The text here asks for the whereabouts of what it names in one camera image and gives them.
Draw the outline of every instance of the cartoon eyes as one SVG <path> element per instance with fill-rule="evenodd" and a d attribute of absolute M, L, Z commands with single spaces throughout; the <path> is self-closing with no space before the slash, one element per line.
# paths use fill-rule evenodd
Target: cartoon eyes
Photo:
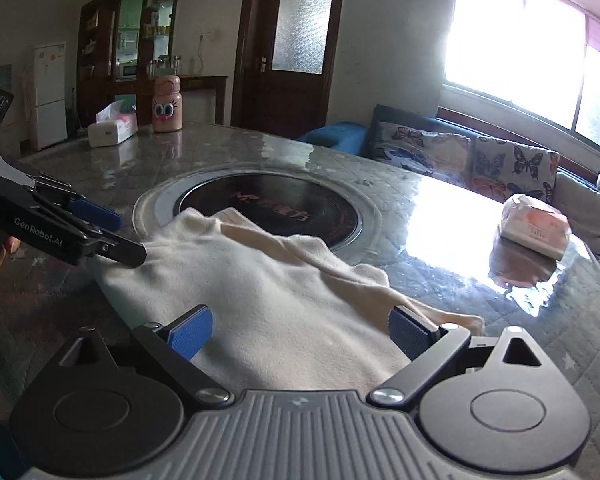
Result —
<path fill-rule="evenodd" d="M 161 115 L 166 115 L 167 117 L 171 117 L 175 110 L 175 106 L 173 103 L 167 103 L 165 105 L 154 104 L 154 114 L 156 117 L 160 117 Z"/>

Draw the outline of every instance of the pink cartoon bottle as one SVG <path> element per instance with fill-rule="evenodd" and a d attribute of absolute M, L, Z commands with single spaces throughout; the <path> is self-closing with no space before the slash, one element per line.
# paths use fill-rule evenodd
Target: pink cartoon bottle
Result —
<path fill-rule="evenodd" d="M 153 108 L 154 132 L 176 132 L 182 129 L 182 95 L 178 76 L 159 75 L 155 78 Z"/>

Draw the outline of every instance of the black cooktop surface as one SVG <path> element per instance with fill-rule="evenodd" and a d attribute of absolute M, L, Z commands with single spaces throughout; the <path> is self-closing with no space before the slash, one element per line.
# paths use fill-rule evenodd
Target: black cooktop surface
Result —
<path fill-rule="evenodd" d="M 346 240 L 358 225 L 354 207 L 333 190 L 276 174 L 239 174 L 205 182 L 184 194 L 177 212 L 187 207 L 205 216 L 233 207 L 269 233 L 311 235 L 328 247 Z"/>

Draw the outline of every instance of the sofa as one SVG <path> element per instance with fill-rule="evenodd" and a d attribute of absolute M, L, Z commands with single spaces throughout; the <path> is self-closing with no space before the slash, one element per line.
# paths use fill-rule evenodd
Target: sofa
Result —
<path fill-rule="evenodd" d="M 567 216 L 574 234 L 600 257 L 600 192 L 561 168 L 558 153 L 384 105 L 376 106 L 369 127 L 338 123 L 297 140 L 416 171 L 499 202 L 515 192 L 535 196 Z M 442 154 L 443 164 L 431 164 L 421 156 L 427 145 Z"/>

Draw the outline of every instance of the window frame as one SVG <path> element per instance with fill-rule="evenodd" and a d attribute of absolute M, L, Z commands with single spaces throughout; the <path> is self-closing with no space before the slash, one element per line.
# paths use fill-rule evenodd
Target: window frame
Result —
<path fill-rule="evenodd" d="M 585 16 L 585 43 L 584 43 L 584 50 L 586 51 L 587 46 L 589 46 L 589 20 L 596 20 L 597 22 L 600 23 L 600 18 L 598 18 L 595 14 L 593 14 L 592 12 L 589 12 L 588 10 L 584 9 L 583 7 L 579 6 L 578 4 L 572 2 L 571 0 L 558 0 L 564 4 L 567 4 L 570 7 L 573 7 L 576 10 L 579 10 L 580 12 L 582 12 Z M 456 10 L 456 0 L 454 0 L 454 14 L 455 14 L 455 10 Z M 558 130 L 562 131 L 565 134 L 568 134 L 572 137 L 574 137 L 575 139 L 579 140 L 580 142 L 583 142 L 584 144 L 586 144 L 587 146 L 589 146 L 590 148 L 593 148 L 594 150 L 596 150 L 597 152 L 600 152 L 600 145 L 597 144 L 596 142 L 594 142 L 593 140 L 589 139 L 588 137 L 583 136 L 582 134 L 579 134 L 576 131 L 576 124 L 578 123 L 578 117 L 580 115 L 580 104 L 582 103 L 582 92 L 584 90 L 584 70 L 582 72 L 582 78 L 580 81 L 580 91 L 578 92 L 578 99 L 576 101 L 576 109 L 574 111 L 574 115 L 573 115 L 573 121 L 571 123 L 571 128 L 567 129 L 564 126 L 560 126 L 560 124 L 554 123 L 552 120 L 547 119 L 546 117 L 542 117 L 541 115 L 535 114 L 530 110 L 526 110 L 526 108 L 522 108 L 520 106 L 517 106 L 513 103 L 513 101 L 507 101 L 504 99 L 501 99 L 499 97 L 496 97 L 492 94 L 487 94 L 485 92 L 481 92 L 475 88 L 471 88 L 469 86 L 465 86 L 459 83 L 455 83 L 453 81 L 449 81 L 449 79 L 446 78 L 446 70 L 445 70 L 445 82 L 444 85 L 448 86 L 448 87 L 452 87 L 452 88 L 458 88 L 461 89 L 465 92 L 469 92 L 471 94 L 475 94 L 477 96 L 480 96 L 481 98 L 485 98 L 500 104 L 503 104 L 509 108 L 513 108 L 514 110 L 518 111 L 518 112 L 522 112 L 523 114 L 526 114 L 532 118 L 535 118 L 536 120 L 542 121 L 543 123 L 548 124 L 549 126 L 552 126 L 554 128 L 557 128 Z"/>

